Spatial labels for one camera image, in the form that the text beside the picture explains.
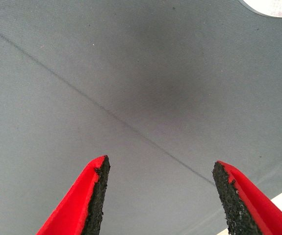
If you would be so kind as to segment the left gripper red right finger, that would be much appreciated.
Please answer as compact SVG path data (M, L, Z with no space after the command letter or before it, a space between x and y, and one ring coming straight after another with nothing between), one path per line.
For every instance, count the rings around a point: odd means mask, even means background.
M213 179L230 235L282 235L282 211L236 167L217 161Z

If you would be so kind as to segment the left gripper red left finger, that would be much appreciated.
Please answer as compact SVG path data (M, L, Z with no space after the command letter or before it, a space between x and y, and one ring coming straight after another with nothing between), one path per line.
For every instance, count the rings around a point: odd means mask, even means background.
M109 171L107 155L90 161L37 234L98 235Z

